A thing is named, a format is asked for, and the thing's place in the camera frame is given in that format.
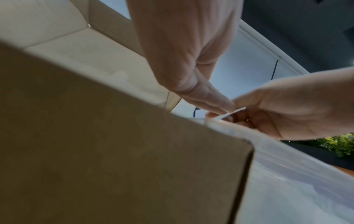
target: ceiling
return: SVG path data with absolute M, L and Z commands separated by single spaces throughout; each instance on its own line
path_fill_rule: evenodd
M 354 65 L 354 0 L 244 0 L 242 19 L 309 72 Z

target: green foliage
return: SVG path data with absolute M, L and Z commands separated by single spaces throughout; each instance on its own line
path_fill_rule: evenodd
M 354 135 L 347 134 L 338 137 L 320 138 L 310 141 L 291 141 L 296 144 L 324 148 L 338 157 L 354 155 Z

